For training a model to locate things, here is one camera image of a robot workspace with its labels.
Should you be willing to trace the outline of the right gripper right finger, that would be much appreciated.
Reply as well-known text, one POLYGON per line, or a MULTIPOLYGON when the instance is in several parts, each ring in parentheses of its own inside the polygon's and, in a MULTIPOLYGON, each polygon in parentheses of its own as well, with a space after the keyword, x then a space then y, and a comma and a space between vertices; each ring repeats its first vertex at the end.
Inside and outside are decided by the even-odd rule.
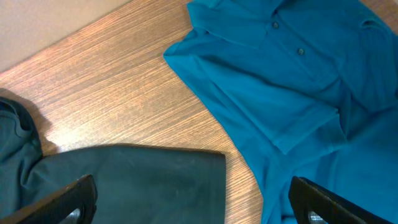
POLYGON ((304 177, 292 178, 289 202, 299 224, 391 224, 304 177))

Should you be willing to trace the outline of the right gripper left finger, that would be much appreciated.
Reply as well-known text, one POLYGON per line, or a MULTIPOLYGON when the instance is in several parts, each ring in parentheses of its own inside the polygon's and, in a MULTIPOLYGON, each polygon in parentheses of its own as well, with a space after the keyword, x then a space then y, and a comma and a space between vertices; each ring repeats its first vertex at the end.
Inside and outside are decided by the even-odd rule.
POLYGON ((98 193, 94 177, 84 175, 36 203, 2 218, 1 223, 86 223, 93 221, 98 193))

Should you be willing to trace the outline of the black polo shirt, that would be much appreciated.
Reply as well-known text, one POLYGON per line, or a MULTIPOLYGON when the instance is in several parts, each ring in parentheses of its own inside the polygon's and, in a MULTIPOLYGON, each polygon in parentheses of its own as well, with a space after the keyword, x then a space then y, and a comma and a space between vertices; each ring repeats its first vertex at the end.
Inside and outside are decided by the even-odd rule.
POLYGON ((1 99, 1 216, 92 175, 95 223, 223 223, 223 154, 127 145, 45 156, 29 112, 1 99))

